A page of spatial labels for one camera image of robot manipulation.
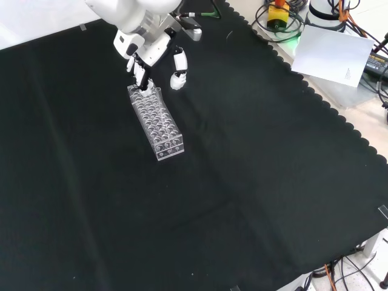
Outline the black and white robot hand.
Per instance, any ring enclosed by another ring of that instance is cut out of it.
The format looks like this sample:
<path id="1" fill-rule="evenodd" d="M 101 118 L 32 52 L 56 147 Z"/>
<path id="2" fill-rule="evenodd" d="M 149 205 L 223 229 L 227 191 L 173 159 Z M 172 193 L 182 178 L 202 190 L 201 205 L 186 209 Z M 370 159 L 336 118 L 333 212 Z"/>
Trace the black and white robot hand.
<path id="1" fill-rule="evenodd" d="M 176 32 L 167 28 L 154 41 L 147 43 L 143 36 L 137 33 L 125 34 L 118 30 L 113 41 L 116 51 L 127 60 L 127 72 L 135 78 L 136 88 L 142 96 L 150 96 L 155 85 L 150 78 L 150 69 L 166 54 Z M 173 50 L 175 72 L 170 78 L 170 87 L 180 90 L 187 79 L 188 63 L 182 47 Z"/>

